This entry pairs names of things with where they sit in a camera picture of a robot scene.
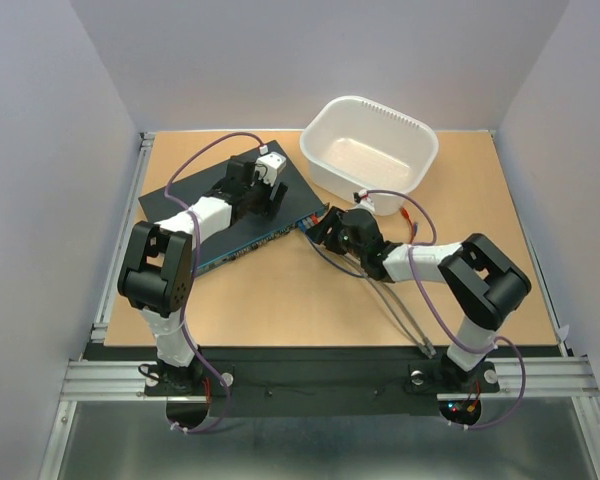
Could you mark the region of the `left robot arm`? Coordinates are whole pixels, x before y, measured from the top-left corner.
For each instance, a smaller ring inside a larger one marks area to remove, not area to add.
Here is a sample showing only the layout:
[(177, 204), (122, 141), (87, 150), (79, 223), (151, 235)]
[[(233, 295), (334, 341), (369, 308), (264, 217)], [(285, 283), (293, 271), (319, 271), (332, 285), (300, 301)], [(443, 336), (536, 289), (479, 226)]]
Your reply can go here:
[(201, 244), (248, 213), (274, 217), (287, 191), (278, 181), (286, 162), (275, 152), (232, 157), (225, 176), (194, 204), (182, 202), (183, 210), (166, 220), (134, 225), (117, 289), (141, 312), (155, 339), (156, 366), (140, 369), (151, 386), (169, 385), (182, 394), (201, 386), (198, 346), (184, 319)]

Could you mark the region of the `dark blue network switch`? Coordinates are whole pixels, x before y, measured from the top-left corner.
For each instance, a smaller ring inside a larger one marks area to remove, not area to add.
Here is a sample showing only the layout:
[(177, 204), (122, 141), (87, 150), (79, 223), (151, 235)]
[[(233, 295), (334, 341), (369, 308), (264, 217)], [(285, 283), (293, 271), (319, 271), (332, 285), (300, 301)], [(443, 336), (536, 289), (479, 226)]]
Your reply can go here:
[(211, 187), (225, 176), (229, 159), (141, 196), (139, 202), (146, 220), (168, 231), (199, 235), (201, 254), (197, 272), (202, 274), (323, 215), (326, 204), (309, 186), (279, 142), (263, 143), (233, 156), (256, 161), (271, 152), (287, 159), (285, 169), (272, 186), (271, 197), (280, 182), (288, 186), (280, 211), (273, 220), (249, 213), (231, 225), (231, 206), (207, 195)]

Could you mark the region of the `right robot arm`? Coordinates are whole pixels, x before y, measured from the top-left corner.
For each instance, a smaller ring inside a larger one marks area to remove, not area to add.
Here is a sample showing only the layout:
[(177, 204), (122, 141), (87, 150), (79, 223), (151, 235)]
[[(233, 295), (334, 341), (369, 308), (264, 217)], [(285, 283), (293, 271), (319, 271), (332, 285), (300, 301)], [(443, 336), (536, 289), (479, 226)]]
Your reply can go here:
[[(332, 253), (353, 256), (370, 279), (416, 283), (451, 340), (440, 361), (440, 378), (452, 390), (462, 390), (475, 380), (476, 369), (496, 346), (503, 324), (531, 291), (527, 275), (481, 233), (446, 245), (391, 242), (369, 211), (333, 207), (306, 235)], [(463, 312), (456, 333), (435, 310), (426, 282), (443, 283), (452, 292)]]

